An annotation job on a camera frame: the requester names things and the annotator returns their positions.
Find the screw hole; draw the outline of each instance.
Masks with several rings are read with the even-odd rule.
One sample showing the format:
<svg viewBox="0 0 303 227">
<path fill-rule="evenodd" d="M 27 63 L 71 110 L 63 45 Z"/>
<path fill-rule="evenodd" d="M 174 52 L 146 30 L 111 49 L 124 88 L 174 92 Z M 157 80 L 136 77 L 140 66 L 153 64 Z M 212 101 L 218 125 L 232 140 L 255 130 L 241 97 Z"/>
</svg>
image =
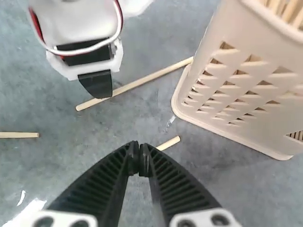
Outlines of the screw hole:
<svg viewBox="0 0 303 227">
<path fill-rule="evenodd" d="M 86 221 L 77 221 L 71 227 L 89 227 L 89 225 Z"/>
<path fill-rule="evenodd" d="M 196 227 L 196 225 L 191 220 L 181 220 L 178 222 L 177 227 Z"/>
<path fill-rule="evenodd" d="M 215 226 L 228 226 L 229 225 L 229 220 L 221 214 L 213 215 L 212 222 Z"/>
<path fill-rule="evenodd" d="M 44 217 L 35 222 L 34 227 L 51 227 L 53 225 L 53 218 Z"/>
</svg>

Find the red wire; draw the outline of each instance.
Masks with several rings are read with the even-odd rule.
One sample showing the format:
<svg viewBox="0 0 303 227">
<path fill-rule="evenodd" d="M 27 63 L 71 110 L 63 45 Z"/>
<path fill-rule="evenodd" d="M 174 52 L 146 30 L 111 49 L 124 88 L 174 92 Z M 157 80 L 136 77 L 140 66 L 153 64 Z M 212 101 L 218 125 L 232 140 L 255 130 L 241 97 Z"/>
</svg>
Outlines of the red wire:
<svg viewBox="0 0 303 227">
<path fill-rule="evenodd" d="M 114 0 L 119 8 L 119 11 L 120 11 L 120 16 L 121 16 L 121 30 L 123 28 L 123 13 L 122 13 L 122 9 L 121 9 L 121 6 L 120 6 L 120 3 L 119 3 L 119 0 Z"/>
</svg>

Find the perforated basket wall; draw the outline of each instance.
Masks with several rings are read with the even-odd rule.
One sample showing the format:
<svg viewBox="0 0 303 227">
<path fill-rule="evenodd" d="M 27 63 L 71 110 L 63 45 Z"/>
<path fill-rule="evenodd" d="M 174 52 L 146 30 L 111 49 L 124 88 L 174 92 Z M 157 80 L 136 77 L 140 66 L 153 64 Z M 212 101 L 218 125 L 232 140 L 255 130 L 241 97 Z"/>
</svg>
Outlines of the perforated basket wall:
<svg viewBox="0 0 303 227">
<path fill-rule="evenodd" d="M 303 34 L 256 0 L 222 0 L 174 113 L 279 160 L 303 151 Z"/>
</svg>

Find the wooden sticks in basket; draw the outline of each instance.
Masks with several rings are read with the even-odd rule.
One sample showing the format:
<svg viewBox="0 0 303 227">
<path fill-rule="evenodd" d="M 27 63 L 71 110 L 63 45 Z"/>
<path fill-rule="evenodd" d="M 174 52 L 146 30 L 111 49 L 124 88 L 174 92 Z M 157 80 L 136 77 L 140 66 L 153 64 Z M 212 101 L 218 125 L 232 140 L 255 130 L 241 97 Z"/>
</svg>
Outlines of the wooden sticks in basket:
<svg viewBox="0 0 303 227">
<path fill-rule="evenodd" d="M 284 22 L 299 29 L 303 26 L 303 0 L 258 0 Z"/>
</svg>

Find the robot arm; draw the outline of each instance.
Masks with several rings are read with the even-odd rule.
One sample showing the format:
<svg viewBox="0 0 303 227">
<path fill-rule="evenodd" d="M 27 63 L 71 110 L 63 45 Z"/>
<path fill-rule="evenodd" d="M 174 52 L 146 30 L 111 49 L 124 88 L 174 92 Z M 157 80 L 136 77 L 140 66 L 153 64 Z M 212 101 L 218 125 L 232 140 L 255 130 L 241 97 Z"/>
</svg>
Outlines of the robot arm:
<svg viewBox="0 0 303 227">
<path fill-rule="evenodd" d="M 112 96 L 111 73 L 118 72 L 123 20 L 153 0 L 28 0 L 30 22 L 51 66 L 79 80 L 95 98 Z"/>
<path fill-rule="evenodd" d="M 137 141 L 97 162 L 23 227 L 117 227 L 128 178 L 135 174 L 149 179 L 155 226 L 241 227 L 179 163 Z"/>
</svg>

